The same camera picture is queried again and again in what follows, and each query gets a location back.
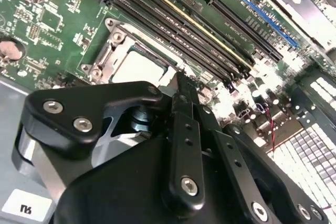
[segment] silver screw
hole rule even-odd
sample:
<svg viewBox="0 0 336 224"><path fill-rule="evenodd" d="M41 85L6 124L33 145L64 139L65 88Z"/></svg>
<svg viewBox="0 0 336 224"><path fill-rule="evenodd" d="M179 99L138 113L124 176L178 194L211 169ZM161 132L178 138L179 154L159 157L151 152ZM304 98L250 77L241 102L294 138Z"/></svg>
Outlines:
<svg viewBox="0 0 336 224"><path fill-rule="evenodd" d="M95 77L100 77L101 76L101 71L99 69L94 69L92 71L92 74L95 76Z"/></svg>
<svg viewBox="0 0 336 224"><path fill-rule="evenodd" d="M156 88L153 86L148 86L148 91L152 94L158 94Z"/></svg>
<svg viewBox="0 0 336 224"><path fill-rule="evenodd" d="M258 202L253 202L252 209L261 221L266 222L268 220L267 212L261 204L259 204Z"/></svg>
<svg viewBox="0 0 336 224"><path fill-rule="evenodd" d="M195 196L198 192L197 185L191 178L182 178L181 186L182 189L190 196Z"/></svg>
<svg viewBox="0 0 336 224"><path fill-rule="evenodd" d="M51 114L59 114L63 111L63 105L56 101L46 101L43 109Z"/></svg>
<svg viewBox="0 0 336 224"><path fill-rule="evenodd" d="M300 210L300 213L307 219L307 220L310 220L311 217L310 217L310 214L308 213L308 211L300 204L298 204L298 208Z"/></svg>
<svg viewBox="0 0 336 224"><path fill-rule="evenodd" d="M311 209L311 211L313 212L313 214L314 214L319 220L322 220L322 219L323 219L322 215L320 214L320 212L318 212L318 211L316 210L315 207L311 206L310 209Z"/></svg>
<svg viewBox="0 0 336 224"><path fill-rule="evenodd" d="M233 130L236 134L240 134L240 130L237 127L233 127Z"/></svg>
<svg viewBox="0 0 336 224"><path fill-rule="evenodd" d="M86 118L77 118L73 123L74 127L80 132L89 132L92 130L92 123Z"/></svg>
<svg viewBox="0 0 336 224"><path fill-rule="evenodd" d="M116 32L116 33L113 34L113 38L116 42L120 42L120 41L122 41L122 34L119 33L119 32Z"/></svg>
<svg viewBox="0 0 336 224"><path fill-rule="evenodd" d="M206 107L206 106L203 106L203 110L207 113L207 114L210 114L211 113L211 110Z"/></svg>

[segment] cable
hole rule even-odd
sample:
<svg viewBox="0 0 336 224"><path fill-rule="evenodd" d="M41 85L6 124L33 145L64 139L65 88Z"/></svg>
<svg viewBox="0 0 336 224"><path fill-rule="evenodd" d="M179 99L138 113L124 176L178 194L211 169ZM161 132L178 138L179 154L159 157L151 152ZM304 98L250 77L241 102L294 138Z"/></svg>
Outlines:
<svg viewBox="0 0 336 224"><path fill-rule="evenodd" d="M266 107L265 110L266 110L266 115L269 118L269 123L271 125L272 151L273 151L273 159L274 159L274 152L275 152L275 133L274 133L274 129L273 129L274 120L273 120L273 118L271 116L271 113L269 111L269 107Z"/></svg>

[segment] white label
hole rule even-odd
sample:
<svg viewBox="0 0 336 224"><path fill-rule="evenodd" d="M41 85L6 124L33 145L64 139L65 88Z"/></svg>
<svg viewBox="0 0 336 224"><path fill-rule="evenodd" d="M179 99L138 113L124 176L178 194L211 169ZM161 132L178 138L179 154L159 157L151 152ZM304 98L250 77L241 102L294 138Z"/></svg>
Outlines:
<svg viewBox="0 0 336 224"><path fill-rule="evenodd" d="M51 203L51 199L15 189L2 207L2 212L42 222Z"/></svg>

